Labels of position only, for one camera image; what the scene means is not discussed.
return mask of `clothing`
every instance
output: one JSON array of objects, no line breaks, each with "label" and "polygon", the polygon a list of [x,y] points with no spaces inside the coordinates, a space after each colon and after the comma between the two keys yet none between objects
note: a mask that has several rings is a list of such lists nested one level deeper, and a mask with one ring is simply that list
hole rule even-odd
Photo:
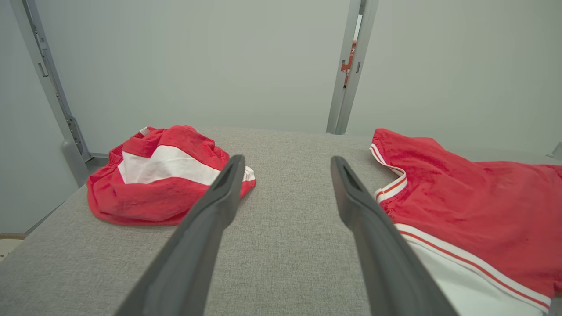
[{"label": "clothing", "polygon": [[399,175],[375,197],[409,243],[547,313],[562,288],[562,167],[470,162],[385,129],[370,151]]},{"label": "clothing", "polygon": [[[120,225],[176,225],[205,194],[230,156],[187,125],[142,129],[109,152],[88,178],[92,213]],[[240,197],[256,185],[246,167]]]}]

